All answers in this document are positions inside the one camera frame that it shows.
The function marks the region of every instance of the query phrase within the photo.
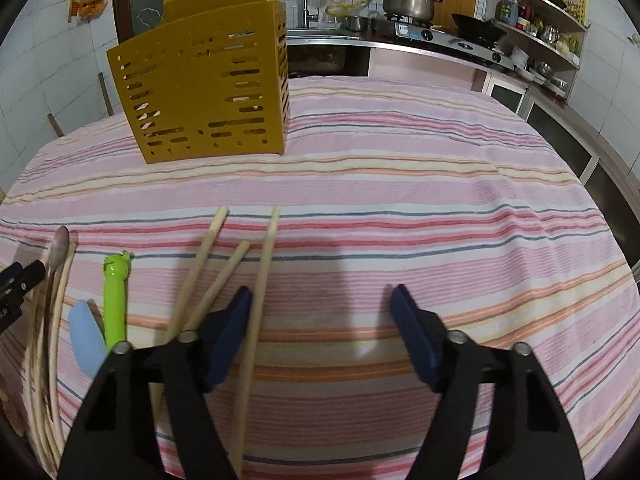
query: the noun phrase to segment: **wooden chopstick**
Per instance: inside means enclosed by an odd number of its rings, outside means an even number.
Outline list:
[[[69,243],[69,248],[66,252],[65,264],[62,267],[62,273],[60,274],[60,284],[58,285],[58,293],[56,294],[54,302],[51,316],[51,330],[49,332],[49,395],[52,412],[50,413],[50,422],[53,426],[54,443],[59,456],[62,456],[62,452],[65,449],[65,439],[62,435],[60,409],[58,407],[58,341],[60,339],[60,319],[62,317],[62,306],[65,301],[66,284],[69,280],[69,273],[71,272],[71,265],[74,260],[74,255],[76,254],[77,247],[77,243]]]
[[[269,266],[273,255],[273,248],[276,242],[276,232],[278,230],[278,220],[280,219],[280,206],[273,208],[271,220],[267,227],[267,235],[262,244],[262,254],[258,275],[255,281],[254,299],[251,304],[249,323],[246,330],[244,345],[242,346],[242,357],[240,370],[236,382],[236,400],[234,402],[234,416],[231,424],[231,436],[229,438],[228,453],[229,460],[238,478],[242,475],[242,456],[244,455],[244,432],[246,429],[246,417],[249,405],[249,391],[252,379],[254,378],[255,349],[258,345],[260,324],[262,322],[262,308],[264,306],[264,295],[267,290],[267,278],[269,277]]]
[[[243,240],[240,242],[236,250],[231,255],[231,258],[226,262],[225,266],[222,267],[222,270],[216,276],[216,279],[211,284],[209,289],[206,291],[205,295],[202,297],[197,306],[193,309],[193,311],[189,315],[189,319],[187,323],[185,323],[182,330],[197,330],[202,321],[207,317],[207,314],[211,310],[211,305],[220,294],[220,291],[225,286],[226,282],[228,282],[231,275],[236,270],[236,267],[244,258],[244,255],[249,250],[249,242]]]
[[[193,294],[193,288],[196,280],[198,279],[200,271],[207,260],[207,256],[209,256],[209,251],[213,242],[216,241],[218,234],[220,234],[220,229],[222,229],[222,224],[224,223],[228,213],[229,208],[223,205],[218,208],[216,215],[213,217],[209,230],[205,234],[202,243],[200,244],[200,248],[196,253],[196,258],[191,265],[191,269],[189,269],[189,273],[182,284],[182,288],[180,288],[180,292],[178,292],[178,297],[175,300],[175,306],[171,314],[171,319],[169,320],[169,325],[164,333],[164,344],[167,344],[180,332],[184,311],[186,310],[187,303]]]

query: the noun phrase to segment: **spoon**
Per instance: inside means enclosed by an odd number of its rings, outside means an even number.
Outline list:
[[[51,397],[48,391],[49,387],[49,322],[51,317],[51,301],[53,294],[53,282],[56,277],[56,271],[65,263],[66,253],[69,250],[69,229],[62,226],[58,228],[53,236],[51,250],[49,253],[49,267],[47,267],[47,293],[44,300],[44,391],[45,400],[51,413]]]

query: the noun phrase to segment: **table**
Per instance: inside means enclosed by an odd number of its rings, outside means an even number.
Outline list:
[[[246,478],[404,478],[437,404],[388,314],[404,283],[449,328],[529,342],[576,435],[587,477],[640,412],[640,298],[604,218],[529,125],[490,97],[371,78],[290,82],[284,156],[145,165],[124,115],[44,147],[0,207],[0,264],[42,255],[66,224],[79,247],[65,297],[58,396],[65,431],[90,381],[66,332],[77,300],[102,304],[102,261],[132,251],[129,339],[170,316],[219,205],[230,216],[198,301],[242,239],[219,298],[253,286],[271,207],[282,217],[250,398]],[[0,337],[20,392],[24,324]],[[207,401],[228,435],[237,367]],[[463,469],[478,467],[483,389]],[[161,431],[167,469],[180,473]]]

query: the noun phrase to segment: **wooden stick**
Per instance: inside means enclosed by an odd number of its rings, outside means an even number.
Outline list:
[[[53,131],[56,133],[56,135],[59,137],[64,137],[65,134],[62,132],[62,128],[60,128],[60,125],[58,124],[56,118],[52,114],[47,114],[47,119],[49,120],[49,123],[51,124],[51,127],[53,128]]]
[[[229,209],[226,206],[220,206],[216,215],[213,217],[213,222],[209,226],[209,230],[205,234],[202,239],[202,243],[200,244],[200,248],[196,253],[196,259],[189,269],[189,273],[182,284],[182,288],[180,292],[178,292],[178,297],[175,299],[174,311],[171,314],[171,319],[169,320],[169,325],[164,334],[164,344],[168,343],[178,335],[180,329],[182,327],[182,318],[184,317],[184,311],[187,308],[187,303],[193,294],[193,287],[195,286],[196,280],[200,275],[200,271],[204,266],[205,261],[207,260],[207,256],[209,256],[209,251],[213,242],[218,238],[218,234],[220,233],[220,229],[222,229],[222,224],[225,221],[226,215],[229,213]]]
[[[104,105],[107,107],[107,113],[109,117],[113,115],[113,106],[111,106],[111,99],[109,99],[109,93],[107,92],[107,85],[104,83],[104,75],[102,72],[98,74],[100,80],[100,89],[102,90],[102,98],[104,99]]]
[[[242,346],[242,358],[240,361],[240,371],[236,386],[236,402],[234,403],[234,417],[231,423],[231,436],[229,438],[228,452],[229,460],[238,478],[242,476],[242,456],[244,454],[244,431],[246,429],[246,416],[249,405],[249,391],[254,378],[255,349],[258,345],[260,324],[262,322],[262,307],[264,305],[264,295],[267,290],[267,278],[269,276],[269,266],[271,255],[276,242],[276,232],[278,230],[278,220],[280,218],[280,206],[273,208],[271,220],[267,228],[267,235],[262,244],[262,254],[260,256],[260,266],[258,276],[255,280],[254,300],[251,304],[249,314],[249,324]]]
[[[42,263],[46,266],[49,263],[49,254],[50,248],[44,253],[42,257]],[[25,409],[27,412],[27,423],[28,428],[31,433],[31,440],[34,444],[34,448],[36,451],[36,455],[38,456],[38,460],[40,465],[43,466],[44,469],[47,469],[46,455],[44,452],[43,443],[40,441],[40,435],[36,430],[35,423],[35,412],[33,409],[34,405],[34,391],[31,386],[31,380],[33,379],[32,370],[33,370],[33,359],[34,359],[34,346],[37,341],[38,330],[36,328],[39,325],[38,320],[38,310],[40,305],[40,298],[42,296],[42,283],[37,285],[32,292],[31,297],[31,311],[29,315],[29,322],[27,324],[27,349],[25,354],[25,377],[24,377],[24,398],[25,398]]]
[[[44,402],[42,399],[42,353],[44,339],[44,313],[38,316],[36,326],[36,349],[35,359],[33,362],[33,411],[34,411],[34,430],[36,437],[40,440],[42,446],[44,462],[43,468],[47,472],[55,471],[53,455],[50,449],[47,434],[44,429]]]
[[[220,294],[220,291],[228,282],[231,275],[236,270],[236,267],[244,258],[244,255],[249,250],[249,242],[243,240],[240,242],[236,250],[231,255],[231,258],[226,262],[225,266],[216,276],[213,284],[206,291],[204,297],[200,300],[200,303],[191,311],[187,323],[184,325],[183,330],[197,330],[202,321],[207,317],[207,314],[211,310],[211,305]]]
[[[60,409],[58,407],[58,340],[60,338],[60,319],[62,317],[62,306],[65,301],[66,284],[69,280],[71,264],[73,263],[77,247],[78,244],[70,242],[68,251],[66,252],[65,264],[62,267],[62,273],[60,274],[60,285],[58,286],[58,293],[56,294],[56,300],[52,310],[51,338],[49,341],[49,395],[51,396],[51,423],[53,425],[53,436],[56,444],[56,449],[54,451],[57,451],[59,456],[62,456],[62,451],[65,449],[65,439],[62,435]]]

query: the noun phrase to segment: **blue gripper pad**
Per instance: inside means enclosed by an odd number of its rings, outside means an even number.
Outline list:
[[[246,332],[252,297],[252,292],[241,286],[229,306],[208,314],[198,329],[206,356],[200,373],[202,389],[206,392],[222,383],[229,373]]]
[[[444,384],[438,368],[447,329],[436,313],[418,308],[404,285],[391,293],[390,310],[416,375],[432,391],[441,393]]]

